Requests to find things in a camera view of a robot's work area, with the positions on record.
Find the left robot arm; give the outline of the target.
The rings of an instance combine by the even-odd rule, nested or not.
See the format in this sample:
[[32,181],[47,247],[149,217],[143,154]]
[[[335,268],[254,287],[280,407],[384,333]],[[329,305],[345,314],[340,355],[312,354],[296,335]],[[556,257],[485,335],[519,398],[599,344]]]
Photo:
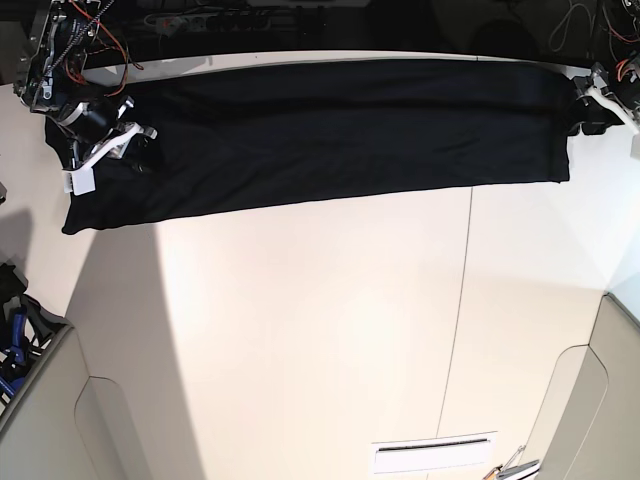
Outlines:
[[639,119],[639,3],[572,1],[566,39],[572,63],[599,66],[607,89]]

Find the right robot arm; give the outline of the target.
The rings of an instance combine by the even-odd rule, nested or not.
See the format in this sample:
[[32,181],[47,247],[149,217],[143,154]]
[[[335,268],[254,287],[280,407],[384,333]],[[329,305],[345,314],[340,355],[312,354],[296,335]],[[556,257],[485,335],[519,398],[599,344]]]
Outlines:
[[[60,146],[64,171],[89,169],[107,158],[121,160],[157,136],[150,126],[127,118],[134,108],[124,93],[129,68],[138,70],[124,41],[101,17],[111,1],[46,1],[36,12],[28,48],[19,61],[14,93],[32,114],[46,118]],[[114,51],[124,67],[114,87],[87,79],[89,57]]]

